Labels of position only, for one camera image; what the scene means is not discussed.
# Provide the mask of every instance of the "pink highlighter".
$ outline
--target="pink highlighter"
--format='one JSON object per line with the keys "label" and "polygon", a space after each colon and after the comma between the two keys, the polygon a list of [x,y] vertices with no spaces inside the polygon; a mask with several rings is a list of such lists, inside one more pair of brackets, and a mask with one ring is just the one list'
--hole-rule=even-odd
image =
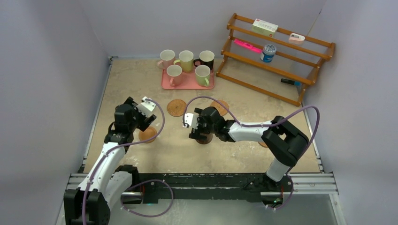
{"label": "pink highlighter", "polygon": [[243,41],[239,41],[238,39],[235,39],[234,43],[237,44],[237,45],[240,45],[240,46],[242,46],[244,48],[247,48],[249,50],[252,50],[253,52],[256,52],[256,53],[261,53],[262,52],[262,50],[260,48],[256,48],[253,45],[248,44],[248,43],[243,42]]}

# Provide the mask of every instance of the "round coaster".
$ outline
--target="round coaster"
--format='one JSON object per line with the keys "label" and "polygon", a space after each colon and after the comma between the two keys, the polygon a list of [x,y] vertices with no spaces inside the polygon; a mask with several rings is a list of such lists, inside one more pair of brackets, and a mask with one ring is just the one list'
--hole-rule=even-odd
{"label": "round coaster", "polygon": [[[139,138],[140,141],[143,141],[143,140],[146,140],[146,139],[149,139],[149,138],[155,136],[156,133],[158,133],[158,132],[156,131],[155,128],[153,128],[153,127],[148,127],[144,132],[139,131],[139,133],[138,133],[138,138]],[[154,138],[154,139],[152,139],[152,140],[150,140],[150,141],[147,141],[147,142],[145,142],[145,143],[149,144],[149,143],[153,142],[155,139],[156,139],[156,138]]]}
{"label": "round coaster", "polygon": [[[218,101],[221,102],[225,107],[227,107],[228,109],[230,109],[230,106],[229,106],[228,103],[226,103],[224,100],[218,100]],[[218,104],[218,103],[215,102],[215,101],[213,101],[213,102],[211,103],[210,106],[215,107],[215,108],[217,109],[218,113],[219,113],[221,116],[224,116],[224,115],[227,114],[227,112],[228,112],[226,109],[224,109],[224,107],[222,107],[220,104]]]}
{"label": "round coaster", "polygon": [[264,142],[259,142],[259,144],[264,147],[264,148],[268,148],[268,146],[264,143]]}
{"label": "round coaster", "polygon": [[186,103],[181,99],[174,99],[167,105],[167,112],[172,116],[182,116]]}
{"label": "round coaster", "polygon": [[213,134],[201,134],[201,135],[206,136],[207,138],[205,140],[196,140],[196,142],[199,144],[209,144],[213,139]]}

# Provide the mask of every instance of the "small white box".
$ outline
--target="small white box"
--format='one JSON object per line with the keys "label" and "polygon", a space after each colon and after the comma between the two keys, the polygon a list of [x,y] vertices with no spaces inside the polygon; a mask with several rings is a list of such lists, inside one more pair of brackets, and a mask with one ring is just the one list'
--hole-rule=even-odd
{"label": "small white box", "polygon": [[262,35],[273,38],[276,30],[278,29],[278,25],[272,24],[270,22],[266,22],[264,20],[255,19],[252,25],[252,31],[260,33]]}

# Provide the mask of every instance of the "mug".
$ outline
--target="mug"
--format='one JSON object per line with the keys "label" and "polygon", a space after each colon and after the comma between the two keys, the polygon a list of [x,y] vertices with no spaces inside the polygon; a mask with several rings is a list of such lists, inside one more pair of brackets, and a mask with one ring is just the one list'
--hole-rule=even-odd
{"label": "mug", "polygon": [[193,53],[191,51],[185,50],[180,52],[178,55],[178,60],[175,60],[173,64],[178,62],[181,63],[181,68],[184,72],[190,73],[193,70]]}
{"label": "mug", "polygon": [[170,86],[175,87],[183,82],[183,69],[179,65],[171,65],[166,69],[167,75],[170,77]]}
{"label": "mug", "polygon": [[196,82],[200,86],[208,87],[210,85],[210,68],[205,65],[200,65],[195,69]]}
{"label": "mug", "polygon": [[161,60],[158,62],[158,67],[161,69],[167,69],[176,60],[176,54],[172,50],[164,50],[161,52]]}
{"label": "mug", "polygon": [[213,65],[214,65],[214,53],[211,51],[202,51],[199,54],[199,59],[195,59],[193,61],[194,66],[197,67],[196,62],[199,62],[199,65],[205,65],[210,68],[210,70],[213,70]]}

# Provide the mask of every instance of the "black marker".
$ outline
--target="black marker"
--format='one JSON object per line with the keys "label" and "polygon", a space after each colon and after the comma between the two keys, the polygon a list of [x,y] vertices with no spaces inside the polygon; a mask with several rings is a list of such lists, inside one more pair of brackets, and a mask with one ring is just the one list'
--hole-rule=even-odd
{"label": "black marker", "polygon": [[300,82],[298,82],[298,81],[294,81],[294,80],[289,80],[289,79],[281,79],[281,82],[282,83],[288,83],[288,84],[291,84],[291,85],[294,85],[294,86],[300,86],[301,85],[301,83]]}

